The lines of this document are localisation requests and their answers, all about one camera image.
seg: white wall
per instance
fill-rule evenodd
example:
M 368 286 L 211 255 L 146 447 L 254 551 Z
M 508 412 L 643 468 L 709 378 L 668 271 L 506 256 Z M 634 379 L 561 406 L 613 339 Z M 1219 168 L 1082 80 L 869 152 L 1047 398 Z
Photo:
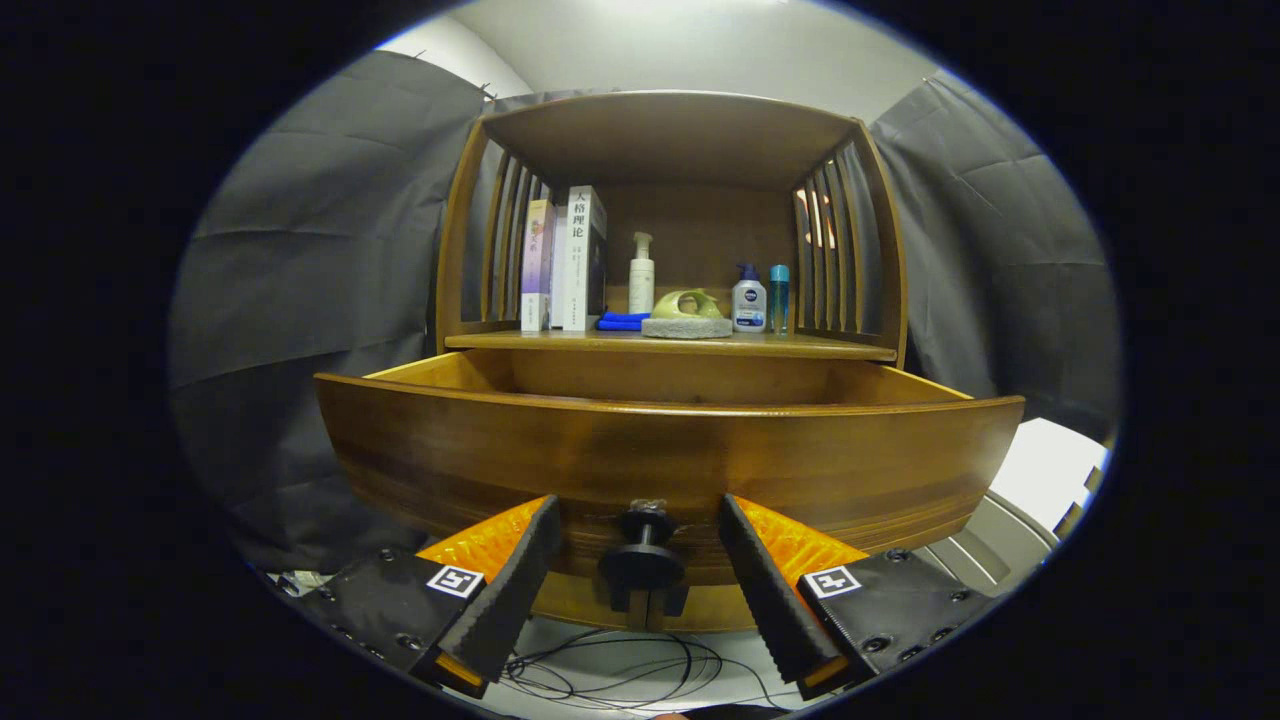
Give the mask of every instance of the white wall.
M 410 28 L 379 46 L 444 68 L 490 95 L 508 97 L 532 92 L 529 83 L 493 47 L 458 20 L 440 15 Z
M 476 0 L 449 15 L 535 91 L 741 92 L 870 123 L 938 69 L 886 29 L 809 0 Z

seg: blue cloth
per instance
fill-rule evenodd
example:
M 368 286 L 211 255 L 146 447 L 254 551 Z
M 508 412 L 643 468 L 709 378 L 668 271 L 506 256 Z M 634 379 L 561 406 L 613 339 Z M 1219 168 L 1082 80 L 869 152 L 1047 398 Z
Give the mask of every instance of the blue cloth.
M 649 316 L 649 313 L 634 313 L 631 315 L 623 315 L 622 313 L 605 313 L 600 315 L 600 320 L 608 323 L 639 323 Z
M 634 323 L 623 320 L 605 320 L 600 318 L 600 322 L 595 324 L 598 331 L 634 331 L 640 332 L 640 320 Z

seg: black cable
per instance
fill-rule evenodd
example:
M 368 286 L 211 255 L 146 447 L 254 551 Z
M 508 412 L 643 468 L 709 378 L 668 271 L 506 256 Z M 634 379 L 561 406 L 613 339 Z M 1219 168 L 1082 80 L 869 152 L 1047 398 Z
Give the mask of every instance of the black cable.
M 594 635 L 598 635 L 598 634 L 603 634 L 603 633 L 607 633 L 607 632 L 609 632 L 609 630 L 599 630 L 599 629 L 598 630 L 589 630 L 589 632 L 585 632 L 585 633 L 580 633 L 580 634 L 577 634 L 577 635 L 575 635 L 572 638 L 568 638 L 567 641 L 563 641 L 562 643 L 559 643 L 558 646 L 556 646 L 553 648 L 539 651 L 539 652 L 535 652 L 535 653 L 529 653 L 529 655 L 517 655 L 513 659 L 511 659 L 509 661 L 507 661 L 507 664 L 503 666 L 503 676 L 511 682 L 509 687 L 512 687 L 513 689 L 516 689 L 518 692 L 522 692 L 525 694 L 532 696 L 532 697 L 547 700 L 549 702 L 558 702 L 561 705 L 568 705 L 571 707 L 582 707 L 581 705 L 573 705 L 573 703 L 563 702 L 566 700 L 581 700 L 581 701 L 585 701 L 585 702 L 590 702 L 590 703 L 595 703 L 595 705 L 605 706 L 605 707 L 613 707 L 613 708 L 617 708 L 617 710 L 634 710 L 634 708 L 639 708 L 639 707 L 645 707 L 648 705 L 654 705 L 654 703 L 663 702 L 663 701 L 667 701 L 667 700 L 675 700 L 675 698 L 678 698 L 678 697 L 685 697 L 687 694 L 695 693 L 695 692 L 698 692 L 698 691 L 708 687 L 710 683 L 713 683 L 719 676 L 719 674 L 723 670 L 723 666 L 724 666 L 726 662 L 732 664 L 732 665 L 739 665 L 741 667 L 745 667 L 748 670 L 748 673 L 750 673 L 751 676 L 755 678 L 756 684 L 760 685 L 760 692 L 764 693 L 764 694 L 763 696 L 756 696 L 756 697 L 753 697 L 753 698 L 748 698 L 748 700 L 762 700 L 763 698 L 771 706 L 773 706 L 774 708 L 788 711 L 788 708 L 782 707 L 777 702 L 774 702 L 773 697 L 781 697 L 781 696 L 785 696 L 785 694 L 796 694 L 799 692 L 799 691 L 792 691 L 792 692 L 786 692 L 786 693 L 777 693 L 777 696 L 771 694 L 769 691 L 768 691 L 768 688 L 764 684 L 764 679 L 760 678 L 760 674 L 756 673 L 755 669 L 751 667 L 750 665 L 746 665 L 745 662 L 740 662 L 737 660 L 724 659 L 714 648 L 712 648 L 712 647 L 709 647 L 707 644 L 703 644 L 700 642 L 685 641 L 682 638 L 678 638 L 678 637 L 671 635 L 671 634 L 668 634 L 664 638 L 659 638 L 659 637 L 654 637 L 654 638 L 612 638 L 612 639 L 605 639 L 605 641 L 581 642 L 581 641 L 584 641 L 586 638 L 590 638 L 590 637 L 594 637 Z M 648 670 L 648 671 L 641 673 L 639 675 L 627 676 L 627 678 L 623 678 L 622 680 L 618 680 L 618 682 L 608 684 L 608 685 L 602 685 L 599 688 L 588 688 L 588 689 L 575 688 L 573 684 L 564 675 L 561 675 L 556 670 L 552 670 L 550 667 L 543 665 L 544 660 L 554 656 L 557 653 L 561 653 L 563 651 L 567 651 L 567 650 L 577 650 L 577 648 L 582 648 L 582 647 L 591 647 L 591 646 L 599 646 L 599 644 L 616 644 L 616 643 L 626 643 L 626 642 L 673 642 L 673 643 L 676 643 L 676 644 L 678 644 L 681 647 L 681 650 L 685 653 L 685 659 L 684 659 L 684 661 L 681 661 L 680 659 L 652 660 L 652 661 L 648 661 L 648 662 L 640 662 L 637 665 L 623 667 L 623 669 L 618 670 L 618 674 L 630 673 L 632 670 L 637 670 L 640 667 L 646 667 L 646 666 L 650 666 L 650 665 L 659 665 L 658 667 L 655 667 L 653 670 Z M 690 651 L 691 647 L 696 647 L 699 650 L 704 650 L 704 651 L 707 651 L 709 653 L 707 656 L 699 656 L 699 657 L 696 657 L 698 661 L 703 662 L 703 667 L 698 671 L 696 676 L 701 676 L 701 674 L 704 671 L 707 671 L 707 667 L 708 667 L 709 661 L 712 659 L 714 659 L 717 661 L 717 667 L 712 673 L 710 678 L 708 678 L 704 683 L 701 683 L 700 685 L 698 685 L 698 687 L 695 687 L 692 689 L 689 689 L 689 691 L 685 691 L 684 693 L 681 693 L 680 691 L 686 684 L 689 684 L 690 675 L 692 674 L 692 664 L 695 661 L 695 657 L 694 657 L 694 653 Z M 625 698 L 611 698 L 611 697 L 602 697 L 602 696 L 593 696 L 591 694 L 591 693 L 596 693 L 596 692 L 600 692 L 600 691 L 613 689 L 613 688 L 625 685 L 627 683 L 635 682 L 635 680 L 637 680 L 640 678 L 644 678 L 644 676 L 648 676 L 648 675 L 653 675 L 653 674 L 660 673 L 663 670 L 678 667 L 681 665 L 684 665 L 685 669 L 684 669 L 684 673 L 681 675 L 680 682 L 676 683 L 676 685 L 669 692 L 667 692 L 666 694 L 663 694 L 662 697 L 655 698 L 655 700 L 650 700 L 650 701 L 631 701 L 631 700 L 625 700 Z M 564 689 L 556 688 L 556 687 L 548 685 L 547 683 L 541 683 L 541 682 L 538 682 L 538 680 L 532 680 L 532 679 L 525 678 L 524 676 L 525 670 L 529 669 L 529 667 L 535 667 L 538 670 L 545 671 L 549 675 L 553 675 L 561 683 L 564 684 Z M 532 692 L 530 688 L 543 689 L 543 691 L 547 691 L 547 692 L 557 693 L 561 697 L 548 697 L 545 694 L 540 694 L 538 692 Z

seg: orange gripper pad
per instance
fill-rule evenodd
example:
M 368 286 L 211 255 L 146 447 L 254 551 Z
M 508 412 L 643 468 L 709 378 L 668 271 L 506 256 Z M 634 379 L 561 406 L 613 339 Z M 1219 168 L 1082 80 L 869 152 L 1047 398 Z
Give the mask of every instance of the orange gripper pad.
M 845 544 L 781 512 L 774 512 L 740 496 L 735 496 L 735 500 L 796 597 L 800 597 L 800 591 L 796 589 L 800 575 L 867 557 L 867 553 L 856 547 Z M 800 602 L 805 602 L 803 597 L 800 597 Z
M 550 496 L 544 495 L 481 520 L 428 547 L 417 556 L 442 565 L 484 573 L 485 582 L 492 583 L 511 559 L 511 553 L 529 527 L 529 520 L 548 497 Z

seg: cabinet top panel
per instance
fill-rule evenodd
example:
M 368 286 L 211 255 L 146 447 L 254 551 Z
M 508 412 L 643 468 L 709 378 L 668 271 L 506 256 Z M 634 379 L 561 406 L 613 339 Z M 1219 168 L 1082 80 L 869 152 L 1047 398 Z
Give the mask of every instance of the cabinet top panel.
M 556 187 L 653 182 L 783 192 L 860 124 L 765 97 L 672 91 L 570 97 L 481 122 Z

